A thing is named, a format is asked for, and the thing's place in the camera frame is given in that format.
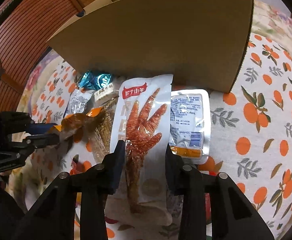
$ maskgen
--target chicken feet snack package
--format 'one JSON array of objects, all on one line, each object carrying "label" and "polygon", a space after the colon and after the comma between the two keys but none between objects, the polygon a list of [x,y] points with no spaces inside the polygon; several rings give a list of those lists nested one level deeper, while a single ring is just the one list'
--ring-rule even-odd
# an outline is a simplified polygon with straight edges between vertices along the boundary
[{"label": "chicken feet snack package", "polygon": [[209,96],[203,89],[172,91],[169,145],[188,164],[203,164],[209,154]]},{"label": "chicken feet snack package", "polygon": [[129,225],[170,225],[166,208],[165,153],[169,139],[173,75],[133,78],[119,89],[110,140],[126,141],[121,182],[108,196],[105,214]]}]

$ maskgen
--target cardboard box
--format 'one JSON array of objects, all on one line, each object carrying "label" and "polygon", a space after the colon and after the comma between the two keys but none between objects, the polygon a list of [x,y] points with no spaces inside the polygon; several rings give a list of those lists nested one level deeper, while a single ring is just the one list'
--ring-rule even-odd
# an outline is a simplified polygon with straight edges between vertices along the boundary
[{"label": "cardboard box", "polygon": [[48,41],[79,72],[174,74],[229,92],[246,53],[253,0],[96,0]]}]

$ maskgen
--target tablecloth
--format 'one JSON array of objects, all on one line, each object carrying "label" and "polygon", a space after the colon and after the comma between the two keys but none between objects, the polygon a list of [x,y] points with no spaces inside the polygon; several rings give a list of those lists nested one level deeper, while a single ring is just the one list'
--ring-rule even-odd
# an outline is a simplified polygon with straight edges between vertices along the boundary
[{"label": "tablecloth", "polygon": [[[30,78],[30,84],[37,87],[26,87],[18,111],[34,113],[36,106],[38,109],[44,102],[49,104],[48,94],[55,93],[55,90],[50,91],[49,82],[52,79],[59,79],[58,83],[63,80],[65,73],[60,72],[69,65],[53,51],[48,57],[54,59],[44,60],[39,66],[43,68],[45,62],[50,62],[51,67],[47,65],[44,70],[38,70],[37,66],[33,72],[42,71],[47,73],[46,77],[40,75],[37,82],[35,75]],[[74,70],[70,67],[68,72],[73,73]],[[75,78],[76,75],[71,75],[69,83],[73,84]],[[282,236],[292,216],[292,20],[274,8],[256,2],[247,53],[231,93],[209,91],[209,94],[212,118],[210,157],[198,169],[229,174],[274,236]],[[39,117],[48,113],[44,109],[41,109]],[[7,191],[19,205],[31,206],[59,172],[70,172],[74,167],[74,157],[85,163],[82,171],[95,163],[91,145],[81,131],[54,151],[47,154],[38,150],[27,160],[25,167],[13,171]],[[176,202],[179,200],[168,199],[174,207],[177,206],[173,210],[172,225],[133,228],[107,218],[108,237],[177,239],[181,210]],[[78,213],[75,220],[76,239],[79,229]],[[211,225],[207,227],[207,234],[211,235]]]}]

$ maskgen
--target clear plastic package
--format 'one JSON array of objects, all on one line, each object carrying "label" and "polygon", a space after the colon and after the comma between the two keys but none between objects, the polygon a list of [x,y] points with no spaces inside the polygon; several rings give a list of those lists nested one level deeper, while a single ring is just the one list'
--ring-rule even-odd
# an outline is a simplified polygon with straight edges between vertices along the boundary
[{"label": "clear plastic package", "polygon": [[203,89],[171,92],[169,145],[188,164],[203,164],[209,155],[209,96]]},{"label": "clear plastic package", "polygon": [[117,101],[118,97],[112,98],[103,106],[99,107],[99,114],[94,119],[91,119],[84,127],[87,131],[88,139],[91,142],[92,153],[96,163],[101,163],[105,155],[110,153],[110,137]]},{"label": "clear plastic package", "polygon": [[68,106],[65,111],[65,116],[67,116],[68,114],[83,113],[90,98],[90,93],[81,92],[80,90],[75,89],[70,96]]},{"label": "clear plastic package", "polygon": [[165,152],[169,138],[173,75],[126,80],[111,133],[110,152],[126,141],[125,171],[105,215],[129,225],[170,225],[166,208]]}]

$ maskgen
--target food package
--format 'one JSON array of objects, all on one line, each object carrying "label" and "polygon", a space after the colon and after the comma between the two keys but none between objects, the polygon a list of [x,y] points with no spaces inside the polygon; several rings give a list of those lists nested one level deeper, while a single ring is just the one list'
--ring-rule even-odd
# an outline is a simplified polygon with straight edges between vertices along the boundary
[{"label": "food package", "polygon": [[122,77],[114,77],[113,82],[95,91],[92,99],[94,108],[100,107],[110,99],[118,97],[119,88],[124,81],[125,79]]},{"label": "food package", "polygon": [[99,107],[92,109],[87,115],[82,113],[69,114],[61,121],[61,125],[53,126],[49,132],[58,134],[60,141],[66,140],[74,135],[79,128],[93,122],[101,110],[102,108]]},{"label": "food package", "polygon": [[110,152],[126,141],[119,188],[108,196],[105,214],[129,225],[170,225],[166,208],[165,152],[169,138],[173,75],[133,78],[119,89]]},{"label": "food package", "polygon": [[83,113],[86,109],[87,102],[91,98],[91,93],[81,92],[78,89],[75,89],[70,96],[65,116],[68,114],[77,114]]},{"label": "food package", "polygon": [[99,90],[112,81],[112,74],[92,73],[87,71],[80,79],[78,86],[86,89]]},{"label": "food package", "polygon": [[115,97],[103,106],[95,108],[100,109],[100,112],[84,126],[96,163],[101,163],[105,155],[110,153],[110,137],[117,101],[118,97]]},{"label": "food package", "polygon": [[203,89],[172,91],[169,145],[188,164],[203,164],[209,155],[209,96]]}]

